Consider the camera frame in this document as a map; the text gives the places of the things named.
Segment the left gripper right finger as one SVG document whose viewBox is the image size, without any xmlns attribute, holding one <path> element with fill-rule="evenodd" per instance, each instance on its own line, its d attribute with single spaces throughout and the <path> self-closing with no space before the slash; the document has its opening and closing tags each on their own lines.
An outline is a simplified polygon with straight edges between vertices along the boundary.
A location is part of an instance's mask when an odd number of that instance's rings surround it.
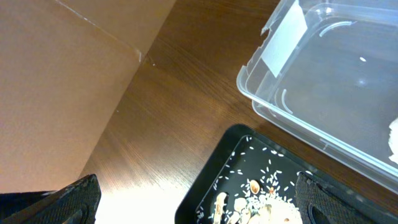
<svg viewBox="0 0 398 224">
<path fill-rule="evenodd" d="M 397 217 L 361 202 L 346 202 L 332 185 L 324 185 L 306 173 L 299 173 L 295 202 L 303 223 L 397 223 Z"/>
</svg>

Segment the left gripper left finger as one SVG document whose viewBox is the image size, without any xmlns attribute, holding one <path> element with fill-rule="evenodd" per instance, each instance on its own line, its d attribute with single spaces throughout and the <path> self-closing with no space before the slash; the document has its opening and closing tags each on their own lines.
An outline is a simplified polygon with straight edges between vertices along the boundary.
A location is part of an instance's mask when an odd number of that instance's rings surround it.
<svg viewBox="0 0 398 224">
<path fill-rule="evenodd" d="M 95 174 L 54 191 L 1 194 L 1 223 L 91 224 L 101 200 Z"/>
</svg>

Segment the food scraps pile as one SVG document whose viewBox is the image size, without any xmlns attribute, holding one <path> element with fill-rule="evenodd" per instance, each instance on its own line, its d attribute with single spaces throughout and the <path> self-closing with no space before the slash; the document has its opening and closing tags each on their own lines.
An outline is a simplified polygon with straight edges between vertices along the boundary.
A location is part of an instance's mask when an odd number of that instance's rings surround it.
<svg viewBox="0 0 398 224">
<path fill-rule="evenodd" d="M 244 136 L 195 211 L 196 223 L 303 223 L 295 184 L 304 168 L 270 144 Z"/>
</svg>

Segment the white tissue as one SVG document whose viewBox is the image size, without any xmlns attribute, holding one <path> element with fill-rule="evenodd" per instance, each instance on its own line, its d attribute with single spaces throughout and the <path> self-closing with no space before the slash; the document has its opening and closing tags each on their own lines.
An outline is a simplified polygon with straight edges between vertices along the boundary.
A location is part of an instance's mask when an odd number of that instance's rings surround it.
<svg viewBox="0 0 398 224">
<path fill-rule="evenodd" d="M 395 119 L 390 125 L 390 133 L 389 133 L 389 147 L 392 151 L 392 155 L 389 156 L 389 159 L 392 162 L 397 163 L 397 154 L 398 154 L 398 145 L 397 145 L 397 125 L 398 125 L 398 120 Z"/>
</svg>

